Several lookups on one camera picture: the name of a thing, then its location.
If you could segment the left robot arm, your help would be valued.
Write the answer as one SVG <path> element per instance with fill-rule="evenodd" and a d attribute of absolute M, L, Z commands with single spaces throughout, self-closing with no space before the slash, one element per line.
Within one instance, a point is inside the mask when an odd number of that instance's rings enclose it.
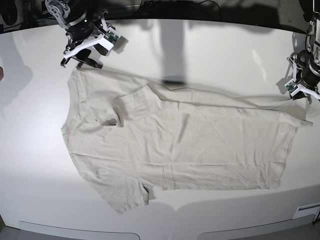
<path fill-rule="evenodd" d="M 320 83 L 320 2 L 318 0 L 300 0 L 305 21 L 309 22 L 304 50 L 297 56 L 302 68 L 300 80 L 306 88 L 317 91 Z"/>

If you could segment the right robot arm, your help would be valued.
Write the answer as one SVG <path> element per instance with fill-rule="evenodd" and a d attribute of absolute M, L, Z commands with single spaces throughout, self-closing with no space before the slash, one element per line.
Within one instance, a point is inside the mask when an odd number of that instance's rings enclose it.
<path fill-rule="evenodd" d="M 110 26 L 105 20 L 105 10 L 98 6 L 96 0 L 46 0 L 48 12 L 55 17 L 68 39 L 60 62 L 65 67 L 70 59 L 78 61 L 78 67 L 90 66 L 101 69 L 103 65 L 90 58 L 91 50 L 85 46 L 85 41 L 107 33 Z"/>

